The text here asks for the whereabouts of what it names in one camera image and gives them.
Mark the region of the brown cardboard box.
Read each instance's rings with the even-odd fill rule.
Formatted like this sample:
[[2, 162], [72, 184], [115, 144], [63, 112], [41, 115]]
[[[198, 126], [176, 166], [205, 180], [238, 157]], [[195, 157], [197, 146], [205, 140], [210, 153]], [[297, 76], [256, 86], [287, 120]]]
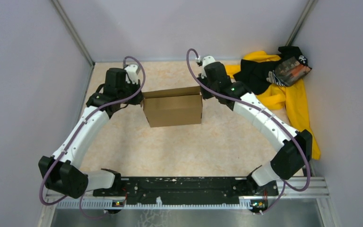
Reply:
[[144, 92], [143, 96], [143, 112], [151, 128], [202, 123], [199, 86]]

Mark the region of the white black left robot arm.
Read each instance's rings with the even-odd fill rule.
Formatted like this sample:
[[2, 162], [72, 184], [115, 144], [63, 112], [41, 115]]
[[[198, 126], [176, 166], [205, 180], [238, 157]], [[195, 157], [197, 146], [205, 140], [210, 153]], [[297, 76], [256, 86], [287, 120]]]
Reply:
[[122, 192], [120, 173], [110, 169], [83, 173], [79, 168], [99, 131], [122, 105], [142, 102], [141, 90], [145, 81], [138, 78], [140, 71], [142, 67], [136, 64], [107, 70], [105, 82], [87, 99], [82, 116], [70, 135], [51, 156], [39, 160], [43, 178], [41, 191], [46, 188], [74, 199], [99, 189], [105, 189], [112, 196]]

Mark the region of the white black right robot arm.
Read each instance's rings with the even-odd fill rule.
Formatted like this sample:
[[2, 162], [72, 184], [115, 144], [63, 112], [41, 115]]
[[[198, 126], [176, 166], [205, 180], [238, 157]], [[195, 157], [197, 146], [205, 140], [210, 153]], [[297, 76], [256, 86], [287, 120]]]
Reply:
[[248, 175], [247, 188], [251, 194], [261, 194], [271, 181], [290, 179], [309, 162], [312, 147], [309, 131], [298, 131], [276, 117], [247, 85], [241, 81], [232, 82], [224, 64], [214, 57], [197, 57], [196, 63], [202, 67], [197, 80], [203, 99], [215, 97], [219, 103], [244, 117], [277, 152], [272, 160]]

